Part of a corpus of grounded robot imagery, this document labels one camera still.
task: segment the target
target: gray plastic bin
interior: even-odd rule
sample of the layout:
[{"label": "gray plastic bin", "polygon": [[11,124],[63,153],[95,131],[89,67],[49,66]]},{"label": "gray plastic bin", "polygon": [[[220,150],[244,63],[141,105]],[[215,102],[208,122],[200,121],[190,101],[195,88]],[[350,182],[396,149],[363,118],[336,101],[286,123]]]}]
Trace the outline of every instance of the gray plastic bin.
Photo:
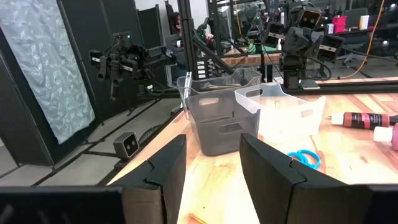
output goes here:
[{"label": "gray plastic bin", "polygon": [[[187,89],[185,79],[177,80],[182,99]],[[251,113],[241,106],[235,99],[235,90],[259,86],[260,82],[261,74],[246,68],[227,77],[192,80],[183,103],[204,155],[218,156],[238,151],[241,133],[257,136],[260,110]]]}]

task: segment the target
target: white bottle cap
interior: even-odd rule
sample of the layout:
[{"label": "white bottle cap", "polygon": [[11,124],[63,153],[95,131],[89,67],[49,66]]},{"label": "white bottle cap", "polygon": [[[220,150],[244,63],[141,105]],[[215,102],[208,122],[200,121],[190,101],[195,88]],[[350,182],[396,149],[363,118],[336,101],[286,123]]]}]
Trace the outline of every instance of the white bottle cap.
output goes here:
[{"label": "white bottle cap", "polygon": [[331,124],[343,125],[344,113],[335,113],[331,116]]},{"label": "white bottle cap", "polygon": [[376,127],[373,133],[373,140],[377,142],[391,142],[392,128]]}]

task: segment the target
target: clear plastic bin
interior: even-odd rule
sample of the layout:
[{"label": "clear plastic bin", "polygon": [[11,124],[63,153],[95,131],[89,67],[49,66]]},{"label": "clear plastic bin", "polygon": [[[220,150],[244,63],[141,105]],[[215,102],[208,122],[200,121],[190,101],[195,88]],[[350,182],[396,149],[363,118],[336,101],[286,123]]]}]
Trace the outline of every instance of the clear plastic bin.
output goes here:
[{"label": "clear plastic bin", "polygon": [[190,88],[185,79],[178,78],[177,86],[204,155],[238,151],[241,133],[257,136],[260,111],[251,113],[236,102],[235,90],[253,85],[259,90],[260,73],[242,68],[226,77],[193,80]]},{"label": "clear plastic bin", "polygon": [[241,88],[235,94],[236,101],[250,112],[261,110],[259,134],[270,142],[286,142],[319,132],[326,103],[324,96],[305,101],[285,94],[276,83]]}]

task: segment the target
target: pink object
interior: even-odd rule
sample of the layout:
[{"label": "pink object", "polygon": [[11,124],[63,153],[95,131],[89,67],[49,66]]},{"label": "pink object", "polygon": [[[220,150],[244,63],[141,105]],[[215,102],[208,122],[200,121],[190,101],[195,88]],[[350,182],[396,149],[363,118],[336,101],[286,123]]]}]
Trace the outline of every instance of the pink object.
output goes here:
[{"label": "pink object", "polygon": [[335,34],[344,32],[346,29],[346,16],[334,17],[331,23],[335,25]]},{"label": "pink object", "polygon": [[376,127],[373,140],[377,142],[391,142],[392,148],[398,151],[398,123],[393,128]]}]

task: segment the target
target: floor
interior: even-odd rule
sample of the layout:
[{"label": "floor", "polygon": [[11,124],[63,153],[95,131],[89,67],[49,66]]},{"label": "floor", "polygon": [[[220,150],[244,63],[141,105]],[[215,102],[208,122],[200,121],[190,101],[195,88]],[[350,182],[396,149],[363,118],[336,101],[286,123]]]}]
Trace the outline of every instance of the floor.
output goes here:
[{"label": "floor", "polygon": [[[350,67],[342,66],[341,62],[335,64],[328,63],[331,68],[333,77],[351,75],[356,68],[361,65],[359,60],[353,60]],[[372,59],[352,78],[380,78],[380,77],[395,77],[397,74],[397,66],[394,63],[386,62],[384,60]],[[274,69],[274,78],[281,80],[280,74]],[[116,127],[125,123],[128,119],[139,114],[146,109],[151,103],[148,102],[138,107],[130,116],[127,116],[128,111],[115,116],[105,122],[104,126],[100,126],[89,138],[90,141],[95,141],[110,133]],[[124,132],[134,131],[137,137],[140,137],[149,128],[164,123],[169,117],[172,108],[179,105],[179,99],[160,100],[154,106],[128,122],[126,125],[118,129],[116,132],[108,136],[105,142],[102,142],[90,149],[90,152],[97,153],[114,153],[113,141]],[[79,155],[89,146],[83,146],[76,149],[62,162],[56,165],[55,168],[63,166],[68,161]],[[99,156],[91,154],[83,154],[75,159],[71,164],[60,172],[52,175],[51,168],[25,165],[20,168],[12,159],[5,145],[0,140],[0,186],[31,186],[40,180],[40,185],[93,185],[97,184],[103,177],[105,177],[113,166],[119,161],[116,157]]]}]

